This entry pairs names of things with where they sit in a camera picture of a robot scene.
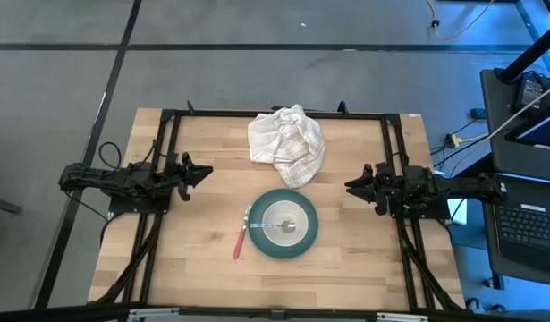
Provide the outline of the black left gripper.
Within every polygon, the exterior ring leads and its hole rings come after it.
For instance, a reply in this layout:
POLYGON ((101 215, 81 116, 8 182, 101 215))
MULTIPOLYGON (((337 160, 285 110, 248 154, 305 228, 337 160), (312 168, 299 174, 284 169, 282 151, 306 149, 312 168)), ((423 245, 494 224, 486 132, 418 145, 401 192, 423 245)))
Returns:
POLYGON ((188 188, 196 187, 214 170, 212 165, 194 164, 188 152, 182 153, 181 161, 174 169, 157 174, 152 186, 155 198, 169 197, 176 189, 182 201, 190 201, 188 188))

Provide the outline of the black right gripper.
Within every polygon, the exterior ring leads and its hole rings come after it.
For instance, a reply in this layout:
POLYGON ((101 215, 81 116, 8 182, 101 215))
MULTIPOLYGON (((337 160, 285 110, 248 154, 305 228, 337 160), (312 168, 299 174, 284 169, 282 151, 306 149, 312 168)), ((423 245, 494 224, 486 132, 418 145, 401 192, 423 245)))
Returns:
POLYGON ((379 216, 387 212, 391 216, 400 215, 408 208, 402 193, 403 177, 393 175, 387 163, 376 164, 376 170, 374 176, 372 165, 365 164, 360 177, 344 184, 346 191, 367 203, 375 203, 379 216))

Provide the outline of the white bowl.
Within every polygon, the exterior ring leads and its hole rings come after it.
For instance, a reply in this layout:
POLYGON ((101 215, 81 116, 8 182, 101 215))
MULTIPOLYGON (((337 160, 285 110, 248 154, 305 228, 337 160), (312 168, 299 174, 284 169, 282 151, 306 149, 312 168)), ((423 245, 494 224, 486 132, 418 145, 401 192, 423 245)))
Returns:
POLYGON ((268 240, 278 246, 290 247, 305 238, 309 229, 309 219, 299 204, 288 200, 277 201, 265 210, 260 223, 281 224, 283 221, 293 221, 296 230, 285 233, 281 228, 262 228, 268 240))

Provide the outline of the fork with red handle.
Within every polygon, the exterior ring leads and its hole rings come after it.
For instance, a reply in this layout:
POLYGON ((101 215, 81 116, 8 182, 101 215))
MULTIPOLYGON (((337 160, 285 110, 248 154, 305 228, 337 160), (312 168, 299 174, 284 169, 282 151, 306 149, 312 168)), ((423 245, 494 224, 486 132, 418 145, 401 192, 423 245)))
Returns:
POLYGON ((247 232, 247 229, 248 229, 248 220, 249 220, 249 214, 250 214, 251 209, 252 209, 251 205, 248 205, 245 209, 245 214, 244 214, 244 217, 243 217, 243 224, 242 224, 242 227, 241 227, 240 232, 239 232, 238 240, 237 240, 237 242, 235 244, 235 247, 233 249, 233 259, 234 260, 236 260, 240 257, 242 244, 244 243, 244 239, 245 239, 246 232, 247 232))

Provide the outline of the metal spoon light handle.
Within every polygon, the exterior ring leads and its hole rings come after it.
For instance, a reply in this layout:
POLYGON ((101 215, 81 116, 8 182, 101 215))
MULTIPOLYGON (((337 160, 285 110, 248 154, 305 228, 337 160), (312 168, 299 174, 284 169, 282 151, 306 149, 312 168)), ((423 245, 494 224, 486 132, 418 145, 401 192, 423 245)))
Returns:
POLYGON ((293 221, 283 221, 281 224, 248 224, 249 228, 281 228, 285 233, 292 233, 296 230, 296 224, 293 221))

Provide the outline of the white checked cloth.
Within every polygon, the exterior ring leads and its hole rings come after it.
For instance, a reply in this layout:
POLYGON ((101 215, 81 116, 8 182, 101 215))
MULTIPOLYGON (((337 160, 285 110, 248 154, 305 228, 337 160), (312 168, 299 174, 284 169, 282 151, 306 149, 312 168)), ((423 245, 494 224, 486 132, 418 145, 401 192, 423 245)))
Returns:
POLYGON ((270 164, 290 189, 306 185, 323 167, 326 143, 301 105, 258 114, 247 130, 250 161, 270 164))

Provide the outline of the teal round plate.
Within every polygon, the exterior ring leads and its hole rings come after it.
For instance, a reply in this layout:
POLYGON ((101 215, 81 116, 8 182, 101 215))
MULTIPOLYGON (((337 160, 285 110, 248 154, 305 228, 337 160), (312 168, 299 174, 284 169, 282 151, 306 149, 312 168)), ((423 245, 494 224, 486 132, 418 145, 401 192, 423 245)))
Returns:
POLYGON ((298 244, 282 247, 272 243, 266 237, 262 228, 249 228, 250 238, 255 246, 271 258, 296 258, 305 253, 314 244, 319 228, 319 220, 315 207, 311 201, 301 193, 289 189, 271 190, 261 195, 253 204, 249 214, 248 224, 260 223, 265 210, 277 201, 288 200, 299 204, 307 213, 309 229, 305 238, 298 244))

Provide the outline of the white box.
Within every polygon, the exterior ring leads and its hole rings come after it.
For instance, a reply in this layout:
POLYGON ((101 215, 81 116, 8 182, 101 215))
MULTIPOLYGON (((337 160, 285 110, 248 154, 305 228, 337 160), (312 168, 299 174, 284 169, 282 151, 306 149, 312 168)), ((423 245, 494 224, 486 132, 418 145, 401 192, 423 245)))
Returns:
POLYGON ((457 225, 467 224, 467 200, 466 199, 449 199, 447 201, 450 220, 457 225))

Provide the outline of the black laptop keyboard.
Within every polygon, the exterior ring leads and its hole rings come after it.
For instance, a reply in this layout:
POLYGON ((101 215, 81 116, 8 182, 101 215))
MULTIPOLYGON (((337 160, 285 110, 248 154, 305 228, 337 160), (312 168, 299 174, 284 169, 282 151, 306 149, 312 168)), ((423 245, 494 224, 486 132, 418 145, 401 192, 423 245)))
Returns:
POLYGON ((501 202, 493 216, 500 255, 550 274, 550 207, 501 202))

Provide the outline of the black crossbeam silver brackets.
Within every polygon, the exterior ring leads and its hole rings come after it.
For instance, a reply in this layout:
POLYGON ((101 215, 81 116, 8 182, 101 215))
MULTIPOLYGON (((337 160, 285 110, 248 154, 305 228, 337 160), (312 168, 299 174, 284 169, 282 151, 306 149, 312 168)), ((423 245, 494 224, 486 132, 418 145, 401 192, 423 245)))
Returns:
POLYGON ((291 318, 346 318, 373 322, 550 322, 526 317, 474 314, 467 310, 440 309, 342 310, 342 309, 244 309, 205 307, 150 307, 140 302, 93 303, 82 306, 25 309, 0 312, 0 322, 106 322, 124 318, 167 316, 219 316, 265 318, 283 321, 291 318))

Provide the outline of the dark flat screen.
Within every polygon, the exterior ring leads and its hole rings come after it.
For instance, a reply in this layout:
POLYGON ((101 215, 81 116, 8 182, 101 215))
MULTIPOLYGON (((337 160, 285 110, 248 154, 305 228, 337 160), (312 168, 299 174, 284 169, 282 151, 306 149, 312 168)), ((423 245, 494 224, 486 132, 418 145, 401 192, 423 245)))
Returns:
POLYGON ((505 138, 521 144, 550 148, 550 111, 513 128, 505 138))

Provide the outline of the black power adapter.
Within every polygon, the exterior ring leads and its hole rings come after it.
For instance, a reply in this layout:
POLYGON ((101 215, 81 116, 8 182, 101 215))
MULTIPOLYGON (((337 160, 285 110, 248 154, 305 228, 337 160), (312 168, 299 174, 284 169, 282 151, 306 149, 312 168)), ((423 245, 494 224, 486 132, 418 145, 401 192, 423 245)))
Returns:
POLYGON ((519 112, 549 88, 550 80, 544 74, 535 71, 523 73, 517 83, 517 92, 510 108, 511 112, 519 112))

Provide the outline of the grey furniture leg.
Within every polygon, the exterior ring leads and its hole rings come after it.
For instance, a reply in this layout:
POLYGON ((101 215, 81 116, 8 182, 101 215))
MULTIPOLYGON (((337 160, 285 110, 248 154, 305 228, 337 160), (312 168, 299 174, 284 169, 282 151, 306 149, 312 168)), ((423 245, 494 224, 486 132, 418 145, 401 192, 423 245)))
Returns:
POLYGON ((21 206, 15 205, 13 203, 0 199, 0 211, 4 211, 9 214, 17 216, 21 213, 21 210, 22 210, 21 206))

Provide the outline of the black diagonal pole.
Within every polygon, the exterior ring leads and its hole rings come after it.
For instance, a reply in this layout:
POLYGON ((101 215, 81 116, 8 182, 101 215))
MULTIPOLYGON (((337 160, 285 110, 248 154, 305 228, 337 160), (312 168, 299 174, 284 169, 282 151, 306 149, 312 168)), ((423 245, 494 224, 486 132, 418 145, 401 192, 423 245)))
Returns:
POLYGON ((507 68, 497 72, 497 78, 503 83, 511 83, 517 79, 537 59, 550 50, 550 29, 538 38, 507 68))

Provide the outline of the black aluminium table frame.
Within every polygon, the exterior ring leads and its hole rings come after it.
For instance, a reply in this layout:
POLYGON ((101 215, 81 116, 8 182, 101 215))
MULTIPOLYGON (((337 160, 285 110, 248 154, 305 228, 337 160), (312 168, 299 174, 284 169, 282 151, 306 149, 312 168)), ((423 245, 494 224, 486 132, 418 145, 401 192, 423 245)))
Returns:
POLYGON ((344 184, 365 164, 398 163, 406 152, 416 165, 431 158, 418 114, 325 112, 318 117, 326 142, 323 169, 301 189, 314 204, 319 231, 310 250, 295 259, 262 254, 250 240, 233 258, 245 209, 262 193, 283 186, 278 172, 249 158, 246 111, 159 109, 135 115, 126 159, 137 161, 157 134, 166 148, 212 165, 190 190, 173 196, 156 252, 140 264, 130 300, 179 314, 253 318, 368 318, 426 305, 420 282, 407 285, 395 221, 347 193, 344 184))

